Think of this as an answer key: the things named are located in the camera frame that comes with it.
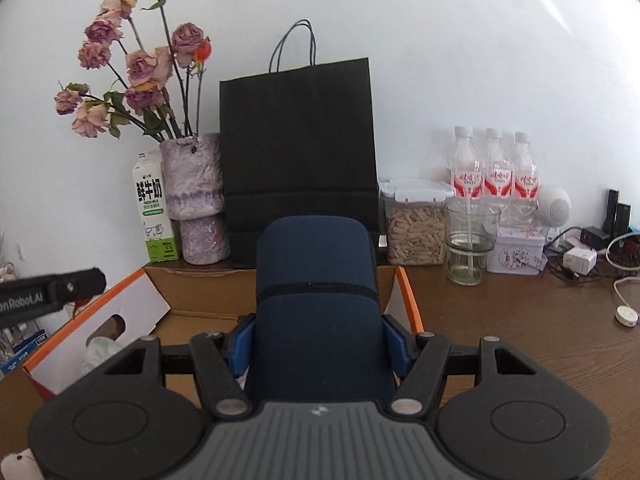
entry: green milk carton label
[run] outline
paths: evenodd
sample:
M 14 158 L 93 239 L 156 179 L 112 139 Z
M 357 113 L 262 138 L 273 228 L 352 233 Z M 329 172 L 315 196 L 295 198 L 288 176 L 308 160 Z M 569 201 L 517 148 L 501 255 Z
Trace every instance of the green milk carton label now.
M 177 228 L 166 213 L 161 162 L 160 150 L 140 153 L 132 172 L 146 250 L 152 262 L 180 257 Z

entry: white wall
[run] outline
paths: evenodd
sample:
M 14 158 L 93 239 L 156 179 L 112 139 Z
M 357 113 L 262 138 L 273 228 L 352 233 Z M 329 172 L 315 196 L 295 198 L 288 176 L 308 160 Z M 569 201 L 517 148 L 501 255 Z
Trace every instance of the white wall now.
M 98 265 L 114 283 L 146 261 L 130 170 L 153 141 L 133 127 L 81 139 L 54 113 L 58 80 L 112 82 L 76 60 L 99 3 L 0 3 L 0 225 L 26 274 Z M 439 174 L 454 124 L 523 129 L 542 180 L 571 195 L 572 223 L 602 222 L 609 187 L 640 219 L 637 0 L 170 0 L 167 11 L 172 27 L 192 21 L 212 38 L 205 130 L 218 129 L 218 81 L 264 72 L 288 25 L 309 18 L 318 62 L 370 58 L 380 178 Z M 146 45 L 161 44 L 158 13 L 135 17 Z M 300 31 L 286 67 L 305 54 Z

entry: white round speaker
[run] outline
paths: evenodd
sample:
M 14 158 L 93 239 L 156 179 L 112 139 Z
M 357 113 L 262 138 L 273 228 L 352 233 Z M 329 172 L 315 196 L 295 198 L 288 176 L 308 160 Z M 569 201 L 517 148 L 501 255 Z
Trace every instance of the white round speaker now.
M 540 186 L 536 218 L 548 227 L 561 227 L 569 220 L 571 199 L 557 186 Z

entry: black paper bag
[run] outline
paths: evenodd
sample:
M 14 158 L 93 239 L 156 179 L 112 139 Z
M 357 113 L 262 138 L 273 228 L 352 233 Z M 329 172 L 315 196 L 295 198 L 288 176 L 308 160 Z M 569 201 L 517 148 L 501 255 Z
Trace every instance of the black paper bag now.
M 379 235 L 369 61 L 315 64 L 220 83 L 220 132 L 232 258 L 252 265 L 255 239 L 285 216 L 327 214 Z

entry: blue foam pad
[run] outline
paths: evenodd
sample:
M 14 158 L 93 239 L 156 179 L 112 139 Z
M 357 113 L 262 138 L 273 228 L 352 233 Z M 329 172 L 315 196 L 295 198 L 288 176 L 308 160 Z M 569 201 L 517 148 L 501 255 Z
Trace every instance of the blue foam pad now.
M 244 374 L 251 360 L 254 344 L 255 320 L 250 321 L 244 329 L 236 334 L 231 356 L 227 359 L 229 371 L 238 378 Z
M 257 248 L 257 294 L 275 286 L 336 283 L 363 287 L 377 297 L 369 233 L 335 216 L 295 216 L 271 224 Z
M 386 319 L 383 318 L 382 323 L 385 329 L 386 348 L 391 359 L 391 365 L 396 375 L 400 379 L 404 379 L 414 366 L 414 360 L 411 359 L 406 346 L 406 337 L 404 334 L 399 333 Z
M 246 391 L 252 402 L 389 402 L 395 382 L 377 301 L 287 294 L 257 308 Z

